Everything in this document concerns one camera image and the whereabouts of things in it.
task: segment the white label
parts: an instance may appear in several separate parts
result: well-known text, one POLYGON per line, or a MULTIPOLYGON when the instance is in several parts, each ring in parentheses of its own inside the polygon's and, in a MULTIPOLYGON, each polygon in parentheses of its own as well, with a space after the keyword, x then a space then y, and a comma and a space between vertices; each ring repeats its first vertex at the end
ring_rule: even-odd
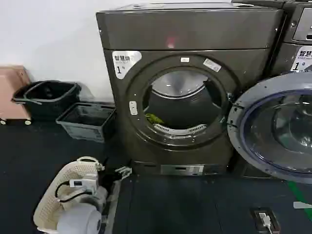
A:
POLYGON ((211 61, 210 59, 205 59, 203 63, 206 67, 209 67, 211 70, 214 70, 215 72, 220 71, 221 65, 215 63, 214 61, 211 61))
POLYGON ((124 79, 128 71, 142 58, 139 51, 114 51, 112 56, 118 79, 124 79))
POLYGON ((181 62, 190 62, 190 58, 181 58, 180 59, 181 62))
POLYGON ((137 115, 137 102, 129 101, 129 109, 130 109, 131 115, 136 116, 137 115))
POLYGON ((302 46, 292 64, 291 71, 312 70, 312 46, 302 46))

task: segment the gray plastic basket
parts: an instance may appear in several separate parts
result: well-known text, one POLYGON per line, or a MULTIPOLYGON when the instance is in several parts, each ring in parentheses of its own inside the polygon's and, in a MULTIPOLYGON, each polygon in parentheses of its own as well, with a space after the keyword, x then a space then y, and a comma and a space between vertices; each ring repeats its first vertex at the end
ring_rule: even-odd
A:
POLYGON ((78 102, 58 117, 56 123, 72 138, 104 142, 115 132, 115 116, 115 108, 78 102))

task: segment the electrical cord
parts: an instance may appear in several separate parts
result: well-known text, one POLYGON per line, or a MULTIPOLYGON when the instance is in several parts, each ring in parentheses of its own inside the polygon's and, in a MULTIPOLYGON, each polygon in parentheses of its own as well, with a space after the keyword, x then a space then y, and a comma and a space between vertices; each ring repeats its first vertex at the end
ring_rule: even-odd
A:
POLYGON ((76 197, 78 196, 81 196, 81 195, 92 195, 92 192, 83 192, 83 193, 80 193, 80 194, 76 194, 75 196, 72 196, 71 198, 69 199, 66 199, 66 200, 59 200, 60 203, 66 203, 66 202, 69 202, 73 199, 75 199, 76 197))
POLYGON ((273 234, 272 230, 271 230, 270 216, 268 216, 266 213, 259 213, 259 215, 260 215, 260 218, 262 220, 263 226, 269 230, 270 234, 273 234))
POLYGON ((59 189, 60 189, 60 187, 62 187, 63 185, 69 186, 69 181, 65 181, 65 182, 61 183, 60 185, 58 185, 57 189, 55 190, 55 197, 58 199, 58 201, 59 201, 60 203, 69 202, 69 201, 71 201, 71 200, 73 200, 73 199, 75 199, 76 197, 81 196, 81 195, 92 195, 91 192, 82 192, 82 193, 80 193, 80 194, 76 194, 76 195, 70 197, 69 199, 61 200, 61 199, 59 199, 59 189))

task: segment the black floor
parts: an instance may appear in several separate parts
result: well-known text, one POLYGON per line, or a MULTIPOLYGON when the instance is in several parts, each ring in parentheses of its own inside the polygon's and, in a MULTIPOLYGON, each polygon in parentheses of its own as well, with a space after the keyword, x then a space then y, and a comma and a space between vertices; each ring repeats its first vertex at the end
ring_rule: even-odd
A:
MULTIPOLYGON (((32 217, 49 183, 68 162, 93 156, 127 162, 116 136, 110 144, 71 139, 58 125, 0 126, 1 231, 37 233, 32 217)), ((297 185, 312 204, 312 186, 297 185)), ((114 234, 256 234, 252 207, 270 207, 282 234, 308 234, 312 222, 294 210, 287 182, 229 176, 133 176, 122 184, 114 234)))

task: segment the white wall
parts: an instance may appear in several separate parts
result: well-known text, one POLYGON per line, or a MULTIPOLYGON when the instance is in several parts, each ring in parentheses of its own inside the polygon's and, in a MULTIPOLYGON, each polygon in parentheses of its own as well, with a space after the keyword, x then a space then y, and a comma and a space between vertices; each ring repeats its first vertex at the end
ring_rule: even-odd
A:
POLYGON ((77 81, 82 99, 113 101, 95 13, 131 3, 137 1, 1 0, 0 65, 22 64, 32 81, 77 81))

